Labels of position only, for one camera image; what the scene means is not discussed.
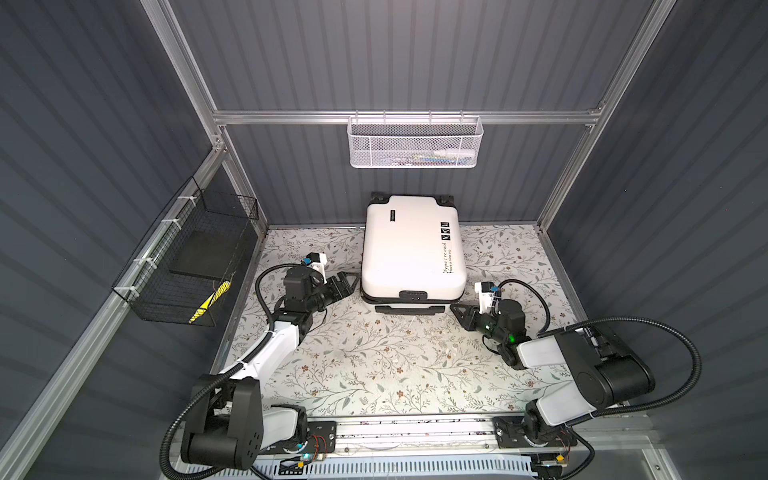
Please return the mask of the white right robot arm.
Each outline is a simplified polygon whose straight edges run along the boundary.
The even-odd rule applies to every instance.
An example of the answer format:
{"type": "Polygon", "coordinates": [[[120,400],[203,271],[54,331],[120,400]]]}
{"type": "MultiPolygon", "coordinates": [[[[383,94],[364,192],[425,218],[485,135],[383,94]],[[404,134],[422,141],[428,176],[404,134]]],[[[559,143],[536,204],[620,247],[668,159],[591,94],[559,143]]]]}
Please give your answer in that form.
{"type": "Polygon", "coordinates": [[[464,330],[494,341],[495,353],[514,370],[567,367],[570,381],[529,402],[513,429],[531,445],[545,446],[561,432],[594,418],[669,405],[700,380],[703,358],[696,345],[679,330],[649,318],[611,316],[558,329],[551,329],[546,319],[537,335],[529,336],[521,304],[503,295],[509,283],[479,282],[475,286],[478,304],[454,303],[450,310],[464,330]],[[651,368],[613,330],[619,323],[655,328],[678,340],[691,358],[684,383],[657,400],[633,404],[633,399],[654,391],[656,380],[651,368]]]}

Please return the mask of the white black suitcase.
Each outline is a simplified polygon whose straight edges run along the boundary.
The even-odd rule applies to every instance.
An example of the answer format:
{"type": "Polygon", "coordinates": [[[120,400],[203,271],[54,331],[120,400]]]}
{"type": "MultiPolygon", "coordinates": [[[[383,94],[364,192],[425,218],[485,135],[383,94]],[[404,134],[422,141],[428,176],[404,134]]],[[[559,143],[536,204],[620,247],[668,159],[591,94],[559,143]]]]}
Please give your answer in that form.
{"type": "Polygon", "coordinates": [[[380,314],[442,314],[468,279],[451,195],[374,192],[366,210],[360,293],[380,314]]]}

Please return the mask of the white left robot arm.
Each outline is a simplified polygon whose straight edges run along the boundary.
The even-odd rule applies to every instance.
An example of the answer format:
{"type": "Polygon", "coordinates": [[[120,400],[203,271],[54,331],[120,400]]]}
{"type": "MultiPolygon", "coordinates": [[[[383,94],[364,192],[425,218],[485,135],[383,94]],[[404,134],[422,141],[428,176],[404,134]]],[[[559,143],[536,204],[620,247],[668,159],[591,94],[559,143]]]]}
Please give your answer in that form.
{"type": "Polygon", "coordinates": [[[160,444],[158,463],[167,479],[186,473],[171,462],[171,446],[181,432],[181,458],[200,464],[195,479],[206,479],[226,469],[249,470],[261,451],[281,442],[303,443],[309,427],[306,411],[288,404],[269,409],[262,404],[261,385],[294,352],[312,330],[313,316],[351,296],[360,274],[326,276],[325,259],[311,253],[298,263],[283,263],[285,294],[269,306],[258,275],[254,293],[267,320],[267,329],[230,366],[201,376],[187,405],[172,421],[160,444]]]}

